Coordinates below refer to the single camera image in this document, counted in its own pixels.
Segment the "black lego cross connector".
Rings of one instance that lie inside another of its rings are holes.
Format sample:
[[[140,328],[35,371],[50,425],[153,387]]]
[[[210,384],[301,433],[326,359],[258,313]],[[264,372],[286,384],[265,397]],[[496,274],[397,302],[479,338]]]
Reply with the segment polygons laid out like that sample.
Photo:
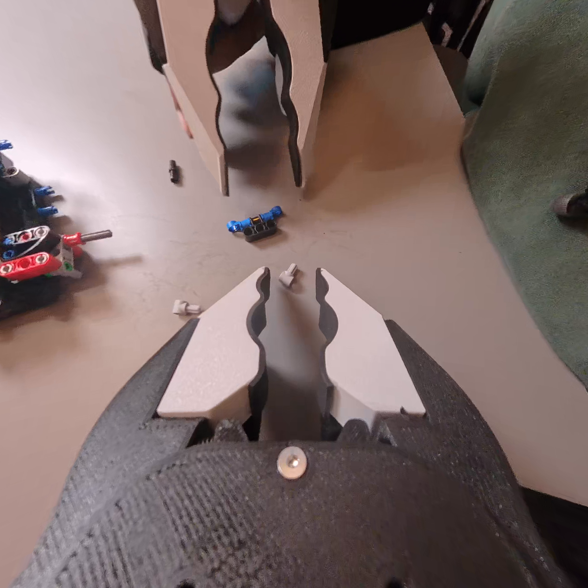
[[[243,229],[243,235],[247,243],[252,243],[261,239],[268,238],[274,235],[276,231],[277,221],[270,220],[268,222],[262,221],[262,224],[258,224],[253,227],[250,224],[248,224]]]

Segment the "partly built lego car chassis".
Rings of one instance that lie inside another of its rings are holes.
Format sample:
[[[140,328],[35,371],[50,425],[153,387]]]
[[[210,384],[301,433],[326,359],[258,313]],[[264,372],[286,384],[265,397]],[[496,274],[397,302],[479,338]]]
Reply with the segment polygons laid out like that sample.
[[[16,167],[1,139],[1,320],[55,303],[65,278],[79,279],[77,260],[87,243],[112,231],[61,233],[52,221],[55,189]]]

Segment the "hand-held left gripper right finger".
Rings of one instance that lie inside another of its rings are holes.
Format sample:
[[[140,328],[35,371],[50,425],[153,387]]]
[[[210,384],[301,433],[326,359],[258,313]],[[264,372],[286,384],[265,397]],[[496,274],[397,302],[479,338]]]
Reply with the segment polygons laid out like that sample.
[[[426,414],[423,401],[383,316],[324,268],[316,269],[319,328],[326,341],[321,375],[325,426]]]

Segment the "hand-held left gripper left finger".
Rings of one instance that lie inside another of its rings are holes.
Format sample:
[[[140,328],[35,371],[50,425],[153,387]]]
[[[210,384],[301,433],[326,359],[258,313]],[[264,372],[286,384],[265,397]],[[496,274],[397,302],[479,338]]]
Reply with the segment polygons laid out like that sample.
[[[202,417],[212,425],[261,421],[268,377],[260,335],[269,296],[270,270],[263,266],[200,316],[159,402],[159,417]]]

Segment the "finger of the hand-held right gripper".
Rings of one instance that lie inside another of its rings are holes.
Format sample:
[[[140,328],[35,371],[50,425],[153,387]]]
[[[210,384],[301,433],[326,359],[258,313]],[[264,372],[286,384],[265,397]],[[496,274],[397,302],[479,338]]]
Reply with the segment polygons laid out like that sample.
[[[319,1],[265,1],[266,36],[281,74],[276,89],[289,123],[293,178],[304,187],[313,171],[313,151],[327,58]]]
[[[226,147],[218,125],[221,98],[208,65],[217,6],[215,1],[158,1],[157,5],[166,78],[204,164],[221,194],[228,196]]]

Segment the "black hoodie drawstring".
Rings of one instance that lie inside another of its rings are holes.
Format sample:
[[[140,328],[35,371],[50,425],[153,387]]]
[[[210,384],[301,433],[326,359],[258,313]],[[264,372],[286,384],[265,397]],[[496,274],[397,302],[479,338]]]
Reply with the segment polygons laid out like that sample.
[[[555,198],[551,209],[557,217],[587,219],[587,190]]]

